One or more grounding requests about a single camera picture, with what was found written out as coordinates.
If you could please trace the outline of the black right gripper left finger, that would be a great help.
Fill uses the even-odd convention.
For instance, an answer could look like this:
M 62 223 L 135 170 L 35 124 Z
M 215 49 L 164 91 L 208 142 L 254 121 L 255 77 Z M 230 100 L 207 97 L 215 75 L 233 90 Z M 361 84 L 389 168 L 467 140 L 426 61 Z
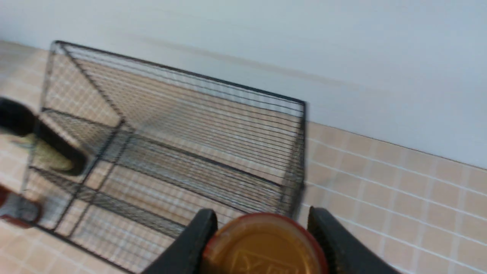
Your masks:
M 144 269 L 143 274 L 198 274 L 205 247 L 217 230 L 214 210 L 199 210 L 186 229 Z

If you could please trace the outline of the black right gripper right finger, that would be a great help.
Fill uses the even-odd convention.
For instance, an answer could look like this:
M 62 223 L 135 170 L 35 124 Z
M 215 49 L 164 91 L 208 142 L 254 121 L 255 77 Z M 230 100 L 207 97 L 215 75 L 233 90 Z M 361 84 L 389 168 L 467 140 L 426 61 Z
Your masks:
M 399 273 L 353 236 L 325 208 L 310 207 L 307 230 L 318 241 L 331 274 Z

